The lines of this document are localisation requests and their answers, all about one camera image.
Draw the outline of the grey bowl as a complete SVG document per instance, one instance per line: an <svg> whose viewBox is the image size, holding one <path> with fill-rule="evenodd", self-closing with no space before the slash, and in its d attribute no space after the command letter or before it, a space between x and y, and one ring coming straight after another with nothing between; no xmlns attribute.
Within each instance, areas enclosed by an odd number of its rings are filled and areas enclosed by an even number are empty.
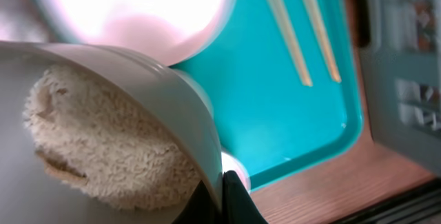
<svg viewBox="0 0 441 224"><path fill-rule="evenodd" d="M53 65L89 74L150 114L175 138L216 209L222 208L221 145L212 115L175 71L125 48L2 42L2 223L171 223L189 200L157 210L120 210L47 174L23 111L33 85Z"/></svg>

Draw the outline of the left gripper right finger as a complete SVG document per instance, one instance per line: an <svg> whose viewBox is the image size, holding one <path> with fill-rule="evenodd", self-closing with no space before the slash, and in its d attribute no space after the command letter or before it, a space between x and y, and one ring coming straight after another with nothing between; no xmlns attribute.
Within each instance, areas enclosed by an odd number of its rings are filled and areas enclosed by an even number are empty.
<svg viewBox="0 0 441 224"><path fill-rule="evenodd" d="M223 224L267 224L235 171L223 174Z"/></svg>

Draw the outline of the cooked rice pile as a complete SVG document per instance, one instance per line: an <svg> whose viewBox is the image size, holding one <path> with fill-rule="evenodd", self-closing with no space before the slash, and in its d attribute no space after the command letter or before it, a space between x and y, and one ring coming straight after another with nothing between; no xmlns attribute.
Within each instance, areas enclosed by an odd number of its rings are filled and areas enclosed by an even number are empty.
<svg viewBox="0 0 441 224"><path fill-rule="evenodd" d="M200 181L150 114L66 65L49 67L33 85L23 118L47 174L116 209L177 205Z"/></svg>

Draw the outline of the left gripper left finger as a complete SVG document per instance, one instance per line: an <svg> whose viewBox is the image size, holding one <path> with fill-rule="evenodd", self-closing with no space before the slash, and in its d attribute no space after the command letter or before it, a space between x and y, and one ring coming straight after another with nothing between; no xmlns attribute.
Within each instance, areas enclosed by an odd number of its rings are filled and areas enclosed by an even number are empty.
<svg viewBox="0 0 441 224"><path fill-rule="evenodd" d="M220 224L221 215L212 202L205 184L201 181L183 211L172 224Z"/></svg>

